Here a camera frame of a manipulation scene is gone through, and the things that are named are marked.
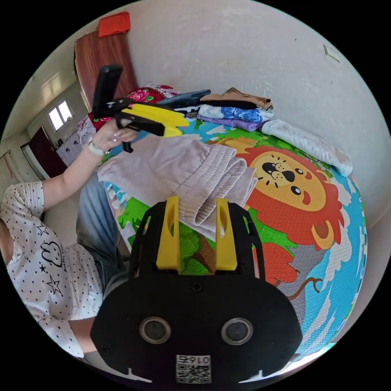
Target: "ceiling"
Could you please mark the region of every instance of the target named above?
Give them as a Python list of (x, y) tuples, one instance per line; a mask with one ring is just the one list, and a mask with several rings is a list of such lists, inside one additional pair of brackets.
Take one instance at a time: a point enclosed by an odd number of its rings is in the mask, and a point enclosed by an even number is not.
[[(119, 9), (111, 11), (107, 15), (118, 11)], [(99, 19), (102, 17), (75, 32), (41, 64), (16, 101), (4, 129), (3, 140), (13, 134), (25, 131), (52, 100), (77, 81), (73, 69), (75, 41), (96, 30)]]

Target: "hand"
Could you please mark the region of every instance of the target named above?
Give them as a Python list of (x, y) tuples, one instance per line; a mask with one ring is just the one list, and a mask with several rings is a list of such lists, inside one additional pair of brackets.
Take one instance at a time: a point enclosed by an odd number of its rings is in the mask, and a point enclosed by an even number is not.
[[(131, 121), (122, 120), (122, 126), (129, 125)], [(110, 151), (112, 148), (133, 141), (137, 137), (137, 132), (133, 129), (124, 128), (119, 129), (116, 125), (115, 119), (111, 119), (105, 123), (100, 130), (93, 136), (92, 142), (103, 152)]]

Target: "jeans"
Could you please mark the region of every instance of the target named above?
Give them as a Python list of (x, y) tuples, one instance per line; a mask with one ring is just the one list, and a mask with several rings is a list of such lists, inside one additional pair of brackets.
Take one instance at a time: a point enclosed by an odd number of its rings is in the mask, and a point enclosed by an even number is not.
[(178, 109), (182, 107), (198, 106), (200, 99), (205, 95), (209, 95), (211, 90), (201, 90), (193, 92), (185, 92), (184, 94), (178, 94), (172, 98), (166, 98), (158, 102), (158, 105), (167, 105), (172, 109)]
[(104, 184), (93, 173), (80, 194), (76, 223), (77, 243), (94, 258), (102, 283), (103, 295), (111, 280), (120, 276), (127, 278), (125, 257), (121, 256), (117, 244), (119, 231), (111, 212)]

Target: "qr code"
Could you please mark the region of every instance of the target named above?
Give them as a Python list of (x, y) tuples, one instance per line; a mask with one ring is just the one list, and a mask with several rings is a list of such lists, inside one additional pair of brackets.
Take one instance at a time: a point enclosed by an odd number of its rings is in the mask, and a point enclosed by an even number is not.
[(177, 356), (176, 381), (186, 384), (211, 383), (211, 357)]

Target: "blue floral cloth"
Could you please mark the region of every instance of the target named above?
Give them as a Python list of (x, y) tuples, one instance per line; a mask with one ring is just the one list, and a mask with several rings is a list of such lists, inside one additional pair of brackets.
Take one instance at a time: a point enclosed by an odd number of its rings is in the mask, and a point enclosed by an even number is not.
[(199, 115), (215, 119), (239, 119), (246, 122), (264, 122), (273, 117), (273, 110), (253, 109), (243, 110), (236, 107), (215, 107), (202, 105), (198, 112)]

